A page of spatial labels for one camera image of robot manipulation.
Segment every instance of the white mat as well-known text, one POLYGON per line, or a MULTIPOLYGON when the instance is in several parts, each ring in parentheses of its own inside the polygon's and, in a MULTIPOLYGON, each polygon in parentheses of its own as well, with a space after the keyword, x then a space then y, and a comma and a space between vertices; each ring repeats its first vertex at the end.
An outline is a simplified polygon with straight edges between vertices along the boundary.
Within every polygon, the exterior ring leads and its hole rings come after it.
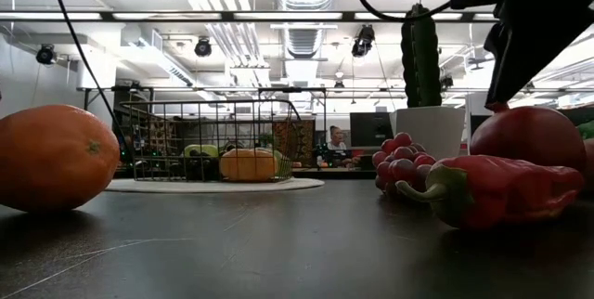
POLYGON ((106 191, 205 193, 205 192, 257 192, 321 187, 323 181, 310 178, 291 178, 277 183, 219 183, 219 182, 153 182, 134 179, 114 179, 106 191))

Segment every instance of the pepper stem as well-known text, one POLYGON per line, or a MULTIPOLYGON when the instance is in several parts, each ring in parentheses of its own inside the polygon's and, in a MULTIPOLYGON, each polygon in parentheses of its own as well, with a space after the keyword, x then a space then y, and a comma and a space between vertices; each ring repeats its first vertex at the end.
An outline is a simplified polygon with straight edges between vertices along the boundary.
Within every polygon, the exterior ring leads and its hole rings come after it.
POLYGON ((447 186, 444 184, 434 183, 426 192, 418 192, 413 189, 406 181, 396 182, 396 187, 407 197, 417 202, 439 202, 447 198, 447 186))

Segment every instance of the wire basket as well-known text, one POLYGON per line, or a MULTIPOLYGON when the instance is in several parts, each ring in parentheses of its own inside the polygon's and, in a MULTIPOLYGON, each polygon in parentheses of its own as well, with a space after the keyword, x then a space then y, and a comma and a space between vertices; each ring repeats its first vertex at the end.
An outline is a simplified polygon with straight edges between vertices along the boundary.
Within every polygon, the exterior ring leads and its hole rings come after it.
POLYGON ((288 100, 127 101, 135 180, 273 182, 292 176, 302 140, 288 100), (278 108, 286 112, 276 115, 278 108))

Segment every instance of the table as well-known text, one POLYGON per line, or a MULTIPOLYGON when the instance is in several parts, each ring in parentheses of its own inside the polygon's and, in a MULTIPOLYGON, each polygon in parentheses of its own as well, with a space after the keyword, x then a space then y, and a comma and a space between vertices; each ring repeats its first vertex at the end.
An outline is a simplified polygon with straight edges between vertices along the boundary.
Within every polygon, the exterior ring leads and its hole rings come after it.
POLYGON ((375 170, 361 168, 293 168, 293 176, 298 178, 315 179, 375 179, 375 170))
POLYGON ((387 202, 367 180, 106 192, 53 217, 0 207, 0 252, 0 298, 11 299, 592 298, 594 203, 470 234, 387 202))

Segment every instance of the potted plant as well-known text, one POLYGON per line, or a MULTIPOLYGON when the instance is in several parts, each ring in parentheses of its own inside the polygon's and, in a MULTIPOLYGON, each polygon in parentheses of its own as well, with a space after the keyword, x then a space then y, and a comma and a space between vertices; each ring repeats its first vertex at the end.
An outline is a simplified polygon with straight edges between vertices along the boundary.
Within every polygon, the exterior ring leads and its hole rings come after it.
MULTIPOLYGON (((414 5, 407 16, 428 12, 414 5)), ((442 107, 439 53, 435 21, 425 18, 402 25, 402 64, 407 109, 390 114, 394 134, 409 133, 437 160, 458 156, 464 129, 464 109, 442 107)))

